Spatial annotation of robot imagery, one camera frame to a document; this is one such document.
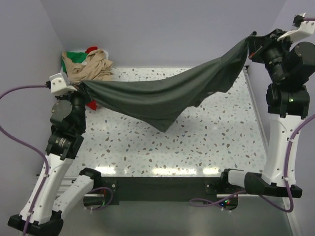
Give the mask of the aluminium frame rail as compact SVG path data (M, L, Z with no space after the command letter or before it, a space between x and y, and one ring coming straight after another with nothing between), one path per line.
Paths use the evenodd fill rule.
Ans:
M57 197L65 196L66 199L71 197L82 198L103 186L101 172L93 169L84 169L77 178L62 181L57 191Z

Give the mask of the beige t shirt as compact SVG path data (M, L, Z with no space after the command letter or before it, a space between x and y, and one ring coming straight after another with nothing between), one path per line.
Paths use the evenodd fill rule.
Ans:
M97 49L88 53L85 64L73 63L66 53L62 53L63 61L66 66L66 73L70 81L110 81L112 80L113 62L106 60L100 54L101 49Z

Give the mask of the dark grey t shirt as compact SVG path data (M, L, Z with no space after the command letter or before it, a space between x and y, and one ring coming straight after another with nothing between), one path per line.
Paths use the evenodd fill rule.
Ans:
M244 38L223 56L180 74L152 81L83 81L81 87L104 108L139 119L165 132L187 107L216 92L228 92L248 54Z

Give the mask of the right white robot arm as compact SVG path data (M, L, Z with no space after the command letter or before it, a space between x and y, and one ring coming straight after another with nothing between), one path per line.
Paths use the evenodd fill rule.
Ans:
M300 198L295 160L299 132L308 121L310 95L306 82L315 71L315 46L306 38L314 26L285 32L276 29L266 36L249 39L249 59L265 65L271 78L266 101L270 120L267 159L262 173L226 169L219 187L231 193L236 187L248 194Z

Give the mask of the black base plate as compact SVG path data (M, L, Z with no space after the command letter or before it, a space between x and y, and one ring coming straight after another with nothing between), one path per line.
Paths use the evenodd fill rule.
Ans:
M189 202L202 198L216 202L224 195L244 194L238 186L222 183L219 177L103 177L102 186L83 198L84 206L100 207L107 203L119 205L125 201Z

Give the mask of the green t shirt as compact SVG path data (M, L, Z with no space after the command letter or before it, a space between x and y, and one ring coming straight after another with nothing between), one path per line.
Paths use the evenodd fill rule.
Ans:
M65 52L66 56L73 62L73 63L83 63L86 59L87 53L84 52ZM63 72L66 73L66 66L63 61L63 57L61 57L61 65Z

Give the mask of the white plastic basket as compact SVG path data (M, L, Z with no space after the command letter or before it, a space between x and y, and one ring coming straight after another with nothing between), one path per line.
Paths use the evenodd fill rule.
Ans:
M100 50L100 54L104 59L109 60L109 53L106 50Z

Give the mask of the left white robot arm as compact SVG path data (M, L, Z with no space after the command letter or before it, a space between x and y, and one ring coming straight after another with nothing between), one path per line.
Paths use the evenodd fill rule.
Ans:
M101 173L84 168L75 182L60 196L57 195L84 139L87 102L84 92L77 87L57 89L53 82L48 82L46 87L59 100L52 108L51 136L46 150L42 153L35 149L44 159L44 164L27 204L8 221L10 227L22 231L23 235L58 235L65 217L84 195L96 193L102 187Z

